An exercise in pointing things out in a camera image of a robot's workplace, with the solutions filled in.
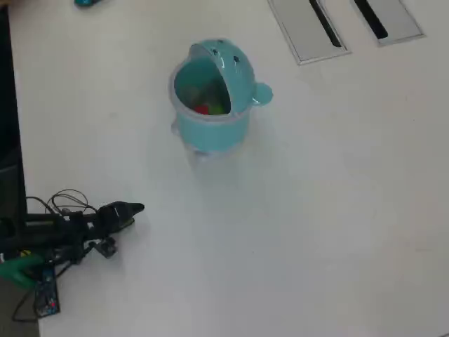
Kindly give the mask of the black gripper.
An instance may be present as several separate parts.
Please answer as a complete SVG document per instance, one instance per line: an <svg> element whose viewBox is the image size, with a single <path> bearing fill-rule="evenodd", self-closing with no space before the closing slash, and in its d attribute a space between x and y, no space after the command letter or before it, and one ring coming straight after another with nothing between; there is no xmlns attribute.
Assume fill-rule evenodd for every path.
<svg viewBox="0 0 449 337"><path fill-rule="evenodd" d="M134 216L144 209L145 205L141 203L114 201L102 206L96 213L83 214L81 240L104 239L125 230L135 223Z"/></svg>

